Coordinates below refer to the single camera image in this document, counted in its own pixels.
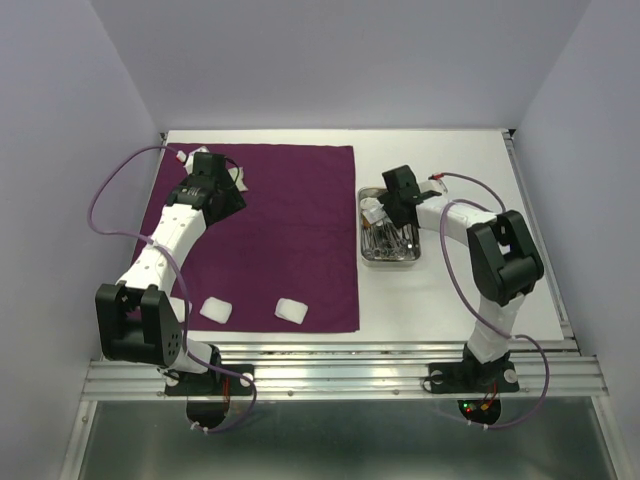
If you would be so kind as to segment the green gauze bag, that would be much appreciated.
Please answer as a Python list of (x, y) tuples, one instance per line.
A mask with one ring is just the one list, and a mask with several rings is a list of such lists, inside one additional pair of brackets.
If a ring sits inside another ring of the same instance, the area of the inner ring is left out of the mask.
[(238, 189), (240, 193), (244, 193), (248, 191), (248, 187), (244, 182), (244, 168), (243, 167), (233, 167), (228, 169), (228, 173), (231, 176), (231, 179), (234, 181), (235, 187)]

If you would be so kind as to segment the curved forceps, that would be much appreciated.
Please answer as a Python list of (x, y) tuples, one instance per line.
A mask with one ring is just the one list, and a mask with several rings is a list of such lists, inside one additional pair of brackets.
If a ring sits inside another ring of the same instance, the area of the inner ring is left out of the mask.
[(380, 258), (384, 261), (396, 261), (398, 259), (399, 244), (396, 241), (393, 230), (382, 226), (377, 230), (377, 238), (380, 244)]

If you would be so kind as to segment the steel forceps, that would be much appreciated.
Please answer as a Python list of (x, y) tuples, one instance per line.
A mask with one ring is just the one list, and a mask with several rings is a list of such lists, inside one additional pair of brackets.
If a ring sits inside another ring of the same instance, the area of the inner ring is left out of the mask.
[(369, 226), (363, 229), (363, 241), (365, 245), (363, 256), (367, 261), (375, 261), (381, 255), (380, 244), (377, 239), (377, 229)]
[(410, 258), (413, 252), (413, 240), (411, 229), (408, 226), (403, 227), (399, 230), (400, 236), (400, 252), (404, 259)]

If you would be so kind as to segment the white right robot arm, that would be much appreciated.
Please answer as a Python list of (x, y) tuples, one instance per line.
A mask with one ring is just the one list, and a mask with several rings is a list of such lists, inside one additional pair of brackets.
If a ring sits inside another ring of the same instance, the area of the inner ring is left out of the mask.
[(518, 380), (510, 361), (513, 326), (525, 298), (544, 276), (544, 266), (527, 223), (516, 210), (491, 211), (466, 199), (450, 199), (422, 187), (407, 165), (382, 175), (380, 202), (397, 227), (410, 225), (467, 247), (479, 304), (462, 301), (474, 317), (474, 330), (458, 362), (431, 363), (424, 381), (433, 394), (515, 392)]

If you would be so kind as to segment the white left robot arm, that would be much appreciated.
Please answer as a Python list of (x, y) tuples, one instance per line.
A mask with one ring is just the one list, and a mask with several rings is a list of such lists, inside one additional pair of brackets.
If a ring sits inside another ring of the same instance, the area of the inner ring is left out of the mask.
[(153, 365), (182, 377), (199, 393), (215, 392), (224, 371), (219, 350), (188, 338), (190, 300), (180, 314), (170, 295), (184, 289), (181, 267), (206, 230), (245, 208), (234, 161), (223, 154), (181, 157), (186, 175), (169, 192), (150, 235), (135, 234), (143, 247), (129, 269), (95, 295), (103, 355), (109, 360)]

